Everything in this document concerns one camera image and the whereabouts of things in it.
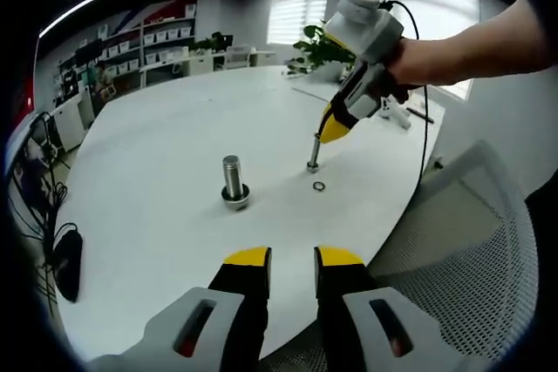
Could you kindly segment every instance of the black mouse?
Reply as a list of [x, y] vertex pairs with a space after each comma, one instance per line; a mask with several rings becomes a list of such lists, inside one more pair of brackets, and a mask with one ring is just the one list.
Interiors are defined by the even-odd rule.
[[78, 300], [83, 239], [76, 230], [67, 231], [52, 251], [52, 272], [60, 293], [70, 302]]

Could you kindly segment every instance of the potted plant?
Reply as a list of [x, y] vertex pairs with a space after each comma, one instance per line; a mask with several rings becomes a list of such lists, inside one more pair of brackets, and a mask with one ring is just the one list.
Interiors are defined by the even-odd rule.
[[287, 74], [314, 73], [320, 81], [338, 81], [343, 69], [355, 62], [355, 55], [326, 37], [322, 27], [308, 25], [303, 31], [309, 40], [293, 44], [303, 56], [293, 58]]

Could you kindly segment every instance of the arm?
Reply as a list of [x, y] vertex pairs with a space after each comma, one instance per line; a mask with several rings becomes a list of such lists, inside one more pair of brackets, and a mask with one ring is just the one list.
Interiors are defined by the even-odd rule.
[[552, 64], [548, 43], [527, 0], [448, 39], [404, 39], [388, 66], [402, 85], [453, 85], [468, 78], [529, 73]]

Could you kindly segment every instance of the metal washer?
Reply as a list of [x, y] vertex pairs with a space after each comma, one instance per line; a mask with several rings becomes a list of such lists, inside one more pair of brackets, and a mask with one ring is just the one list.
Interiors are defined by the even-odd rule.
[[312, 187], [314, 188], [315, 191], [318, 192], [323, 192], [325, 190], [325, 184], [323, 182], [320, 182], [319, 180], [317, 182], [314, 182], [312, 184]]

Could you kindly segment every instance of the metal shaft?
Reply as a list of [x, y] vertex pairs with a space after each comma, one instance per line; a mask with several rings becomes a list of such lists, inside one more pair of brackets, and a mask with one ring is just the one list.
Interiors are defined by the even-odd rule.
[[316, 134], [314, 136], [314, 147], [312, 148], [312, 154], [310, 155], [310, 161], [308, 162], [308, 168], [317, 168], [317, 155], [320, 153], [320, 136]]
[[236, 156], [227, 156], [223, 159], [223, 172], [225, 173], [225, 187], [228, 196], [239, 199], [244, 194], [241, 177], [241, 162]]

